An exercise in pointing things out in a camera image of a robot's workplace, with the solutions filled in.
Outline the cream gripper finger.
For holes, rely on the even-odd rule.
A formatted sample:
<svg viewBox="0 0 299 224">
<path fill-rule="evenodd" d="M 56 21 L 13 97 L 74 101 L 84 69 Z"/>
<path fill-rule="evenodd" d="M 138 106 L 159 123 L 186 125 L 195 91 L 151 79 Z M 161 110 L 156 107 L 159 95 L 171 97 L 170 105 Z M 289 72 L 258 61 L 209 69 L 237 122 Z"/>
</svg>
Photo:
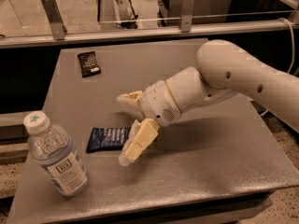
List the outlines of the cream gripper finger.
<svg viewBox="0 0 299 224">
<path fill-rule="evenodd" d="M 134 163 L 158 136 L 159 128 L 159 124 L 154 119 L 145 118 L 141 122 L 135 120 L 129 132 L 128 140 L 121 150 L 120 165 L 129 166 Z"/>
<path fill-rule="evenodd" d="M 143 91 L 133 91 L 133 92 L 125 93 L 118 96 L 117 101 L 121 105 L 127 105 L 139 112 L 142 112 L 141 103 L 140 103 L 142 94 Z"/>
</svg>

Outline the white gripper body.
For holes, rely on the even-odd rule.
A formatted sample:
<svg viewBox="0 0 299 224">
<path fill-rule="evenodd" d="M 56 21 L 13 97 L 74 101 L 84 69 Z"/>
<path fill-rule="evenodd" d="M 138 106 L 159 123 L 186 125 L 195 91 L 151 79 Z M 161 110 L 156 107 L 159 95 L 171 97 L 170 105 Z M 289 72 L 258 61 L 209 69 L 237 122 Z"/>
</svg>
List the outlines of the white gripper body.
<svg viewBox="0 0 299 224">
<path fill-rule="evenodd" d="M 154 119 L 162 127 L 169 126 L 181 118 L 181 111 L 166 82 L 162 80 L 143 91 L 140 106 L 146 118 Z"/>
</svg>

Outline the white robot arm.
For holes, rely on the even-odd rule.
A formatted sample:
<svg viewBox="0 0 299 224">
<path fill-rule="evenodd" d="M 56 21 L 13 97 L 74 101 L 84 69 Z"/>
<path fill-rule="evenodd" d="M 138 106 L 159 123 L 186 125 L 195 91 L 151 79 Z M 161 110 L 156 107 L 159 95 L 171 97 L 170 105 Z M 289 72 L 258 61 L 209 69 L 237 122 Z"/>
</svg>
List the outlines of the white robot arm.
<svg viewBox="0 0 299 224">
<path fill-rule="evenodd" d="M 144 91 L 125 93 L 118 102 L 138 110 L 119 156 L 119 163 L 134 163 L 153 142 L 161 127 L 179 120 L 183 113 L 214 105 L 237 93 L 253 99 L 277 118 L 299 131 L 299 77 L 279 71 L 225 40 L 211 40 L 196 53 L 190 66 Z"/>
</svg>

